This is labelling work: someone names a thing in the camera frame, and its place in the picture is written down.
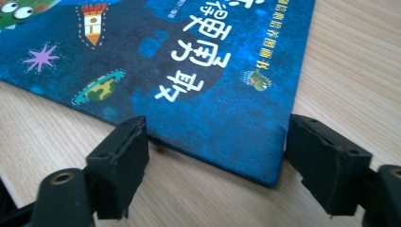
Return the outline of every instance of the clamp jaw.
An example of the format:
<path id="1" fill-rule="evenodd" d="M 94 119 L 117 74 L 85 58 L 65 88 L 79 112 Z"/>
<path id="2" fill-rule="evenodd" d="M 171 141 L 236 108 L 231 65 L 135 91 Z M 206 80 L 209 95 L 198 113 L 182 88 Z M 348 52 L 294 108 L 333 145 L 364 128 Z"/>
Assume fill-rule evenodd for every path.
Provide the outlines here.
<path id="1" fill-rule="evenodd" d="M 372 154 L 323 123 L 293 114 L 286 157 L 303 185 L 332 216 L 365 209 L 362 226 L 401 226 L 401 166 L 369 168 Z"/>
<path id="2" fill-rule="evenodd" d="M 146 119 L 121 123 L 86 157 L 87 167 L 44 178 L 37 200 L 0 220 L 0 226 L 95 226 L 99 219 L 128 217 L 128 207 L 148 163 Z"/>

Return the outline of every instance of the blue background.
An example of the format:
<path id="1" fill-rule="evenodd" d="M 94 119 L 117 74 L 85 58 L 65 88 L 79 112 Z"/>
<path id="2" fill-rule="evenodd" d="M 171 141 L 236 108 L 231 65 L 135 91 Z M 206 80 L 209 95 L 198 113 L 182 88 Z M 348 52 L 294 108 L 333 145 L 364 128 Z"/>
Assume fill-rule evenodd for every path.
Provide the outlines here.
<path id="1" fill-rule="evenodd" d="M 204 18 L 200 7 L 206 1 L 185 1 L 174 19 L 167 15 L 178 1 L 104 1 L 113 4 L 104 21 L 103 45 L 95 50 L 78 38 L 78 2 L 82 1 L 61 1 L 15 30 L 3 30 L 0 79 L 114 125 L 145 115 L 150 137 L 258 183 L 276 184 L 314 0 L 289 1 L 270 69 L 261 71 L 272 81 L 264 92 L 241 78 L 261 60 L 259 51 L 269 37 L 277 1 L 253 4 L 251 9 L 226 3 L 229 14 L 223 21 L 233 28 L 224 41 L 200 34 L 199 25 L 183 31 L 191 22 L 189 15 Z M 229 64 L 222 69 L 174 61 L 171 51 L 182 50 L 178 40 L 215 42 L 219 56 L 232 54 Z M 28 51 L 40 51 L 45 44 L 56 45 L 52 55 L 61 58 L 52 61 L 54 68 L 27 72 L 29 64 L 22 61 L 31 58 Z M 72 104 L 91 80 L 116 69 L 124 69 L 126 76 L 112 96 Z M 197 81 L 205 82 L 202 90 L 181 93 L 173 103 L 155 99 L 159 85 L 170 87 L 166 76 L 177 70 L 196 73 Z"/>

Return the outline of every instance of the picture book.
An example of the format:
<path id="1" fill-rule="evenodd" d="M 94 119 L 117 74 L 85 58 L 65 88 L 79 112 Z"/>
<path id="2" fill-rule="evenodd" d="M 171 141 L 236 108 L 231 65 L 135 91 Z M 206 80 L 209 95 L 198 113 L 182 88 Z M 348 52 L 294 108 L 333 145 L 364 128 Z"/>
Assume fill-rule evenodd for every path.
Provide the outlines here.
<path id="1" fill-rule="evenodd" d="M 0 80 L 264 185 L 314 0 L 0 0 Z"/>

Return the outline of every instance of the pink star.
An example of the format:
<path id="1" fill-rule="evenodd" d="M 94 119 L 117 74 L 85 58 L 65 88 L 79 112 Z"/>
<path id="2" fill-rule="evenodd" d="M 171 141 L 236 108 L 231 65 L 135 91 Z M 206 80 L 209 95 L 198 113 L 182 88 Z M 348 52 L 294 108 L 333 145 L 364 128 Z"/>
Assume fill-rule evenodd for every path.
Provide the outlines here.
<path id="1" fill-rule="evenodd" d="M 56 49 L 56 45 L 51 47 L 46 51 L 47 45 L 44 46 L 41 52 L 29 51 L 29 54 L 32 55 L 33 59 L 28 59 L 23 61 L 23 63 L 32 63 L 27 71 L 32 70 L 36 65 L 38 65 L 38 73 L 42 72 L 42 67 L 44 64 L 47 64 L 50 67 L 54 67 L 54 65 L 49 60 L 59 59 L 60 56 L 50 56 L 50 54 Z"/>

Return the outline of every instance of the light wood surface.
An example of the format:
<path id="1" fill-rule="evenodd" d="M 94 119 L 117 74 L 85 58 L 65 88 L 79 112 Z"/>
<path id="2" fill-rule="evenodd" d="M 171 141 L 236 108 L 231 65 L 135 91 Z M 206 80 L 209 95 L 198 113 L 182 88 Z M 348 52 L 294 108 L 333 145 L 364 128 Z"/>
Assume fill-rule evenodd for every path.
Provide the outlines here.
<path id="1" fill-rule="evenodd" d="M 401 166 L 401 1 L 317 0 L 294 107 Z M 84 157 L 113 127 L 0 82 L 0 177 L 18 206 L 40 181 Z M 285 160 L 267 188 L 150 144 L 130 218 L 98 226 L 360 226 L 333 217 Z"/>

